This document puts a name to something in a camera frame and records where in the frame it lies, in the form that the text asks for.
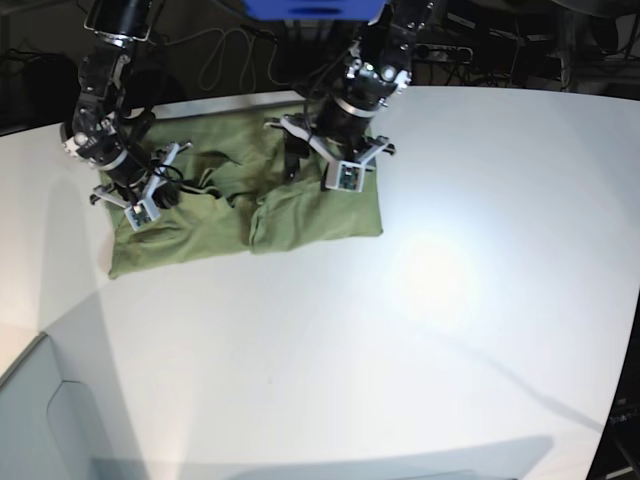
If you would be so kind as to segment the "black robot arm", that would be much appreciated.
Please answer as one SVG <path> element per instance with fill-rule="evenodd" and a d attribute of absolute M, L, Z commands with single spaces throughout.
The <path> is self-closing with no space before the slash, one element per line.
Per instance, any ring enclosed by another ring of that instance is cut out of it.
<path fill-rule="evenodd" d="M 304 110 L 267 120 L 283 131 L 284 179 L 292 182 L 311 152 L 326 162 L 323 188 L 359 192 L 381 152 L 393 154 L 386 137 L 365 131 L 389 97 L 412 78 L 417 34 L 430 15 L 424 1 L 245 1 L 238 14 L 258 22 L 313 20 L 343 27 L 330 32 L 316 74 L 307 76 Z"/>
<path fill-rule="evenodd" d="M 155 219 L 177 206 L 182 194 L 196 191 L 173 164 L 188 143 L 171 143 L 155 153 L 141 141 L 151 128 L 154 104 L 134 117 L 124 101 L 135 43 L 153 39 L 148 1 L 97 1 L 86 27 L 100 42 L 79 70 L 80 94 L 71 119 L 61 127 L 65 151 L 86 161 L 108 178 L 97 186 L 91 203 L 111 204 L 134 218 Z"/>

